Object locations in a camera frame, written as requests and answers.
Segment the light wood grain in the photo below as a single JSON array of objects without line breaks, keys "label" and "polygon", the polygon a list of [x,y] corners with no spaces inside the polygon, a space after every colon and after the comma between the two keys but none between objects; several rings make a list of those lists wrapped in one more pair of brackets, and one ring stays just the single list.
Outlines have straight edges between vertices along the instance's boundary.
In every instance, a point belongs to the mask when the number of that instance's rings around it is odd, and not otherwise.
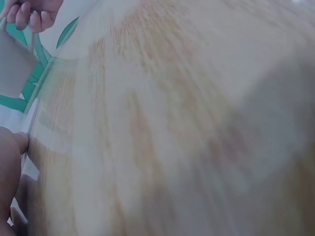
[{"label": "light wood grain", "polygon": [[315,227],[314,1],[100,1],[40,93],[34,236]]}]

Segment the hand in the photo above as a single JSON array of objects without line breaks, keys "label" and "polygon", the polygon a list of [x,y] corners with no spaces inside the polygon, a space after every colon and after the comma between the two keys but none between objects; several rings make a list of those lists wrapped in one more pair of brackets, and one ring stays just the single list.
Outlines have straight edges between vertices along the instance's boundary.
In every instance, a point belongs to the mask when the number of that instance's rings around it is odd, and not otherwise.
[{"label": "hand", "polygon": [[[0,127],[0,235],[26,235],[26,224],[15,208],[10,208],[13,197],[25,214],[26,186],[28,176],[21,177],[21,155],[26,152],[29,139],[25,133],[13,134]],[[7,220],[11,217],[14,226],[10,227]]]},{"label": "hand", "polygon": [[30,23],[32,32],[43,32],[53,26],[62,3],[63,0],[7,0],[0,19],[7,16],[8,23],[15,23],[18,30]]}]

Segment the green leaf print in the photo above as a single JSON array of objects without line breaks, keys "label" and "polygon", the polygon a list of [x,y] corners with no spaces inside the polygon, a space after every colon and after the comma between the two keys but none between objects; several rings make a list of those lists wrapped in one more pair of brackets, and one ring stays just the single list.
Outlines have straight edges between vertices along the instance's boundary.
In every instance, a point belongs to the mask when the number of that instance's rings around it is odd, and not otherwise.
[{"label": "green leaf print", "polygon": [[63,43],[67,40],[67,38],[72,34],[72,32],[74,31],[76,27],[78,19],[79,17],[74,19],[72,22],[70,22],[69,25],[66,26],[66,28],[64,28],[63,32],[61,33],[59,37],[56,48],[59,48],[61,45],[63,45]]}]

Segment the finger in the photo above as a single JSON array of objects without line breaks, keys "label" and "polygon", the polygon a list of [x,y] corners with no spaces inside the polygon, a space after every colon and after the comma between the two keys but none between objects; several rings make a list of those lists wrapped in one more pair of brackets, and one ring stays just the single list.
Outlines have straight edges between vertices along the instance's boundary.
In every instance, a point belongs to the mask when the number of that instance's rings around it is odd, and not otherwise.
[{"label": "finger", "polygon": [[10,209],[10,218],[13,222],[12,229],[18,236],[26,236],[27,235],[27,222],[20,215],[19,211],[11,207]]},{"label": "finger", "polygon": [[0,127],[0,217],[9,216],[12,199],[21,177],[21,154],[18,143],[24,138]]},{"label": "finger", "polygon": [[46,30],[53,26],[54,21],[51,19],[49,13],[47,11],[42,11],[41,15],[41,27],[43,30]]},{"label": "finger", "polygon": [[6,21],[8,23],[15,23],[16,14],[18,14],[19,9],[20,9],[20,5],[17,5],[17,4],[11,7],[8,13],[8,16],[6,18]]},{"label": "finger", "polygon": [[17,2],[18,0],[7,0],[2,12],[0,13],[0,19],[3,19],[9,13],[11,7],[13,7]]},{"label": "finger", "polygon": [[29,147],[29,138],[26,133],[20,132],[13,134],[13,138],[19,146],[20,154],[25,153]]},{"label": "finger", "polygon": [[20,10],[16,14],[15,18],[15,26],[18,30],[24,30],[29,23],[31,15],[31,4],[29,2],[25,2],[20,7]]},{"label": "finger", "polygon": [[43,29],[41,27],[41,22],[40,22],[40,16],[38,14],[37,11],[34,11],[32,14],[31,14],[31,18],[30,18],[30,28],[31,28],[31,31],[33,33],[39,33],[39,32],[42,32]]},{"label": "finger", "polygon": [[15,194],[15,199],[19,204],[21,211],[24,216],[28,216],[28,197],[29,197],[29,189],[31,186],[36,185],[36,181],[32,179],[28,175],[22,175],[20,180],[20,185]]}]

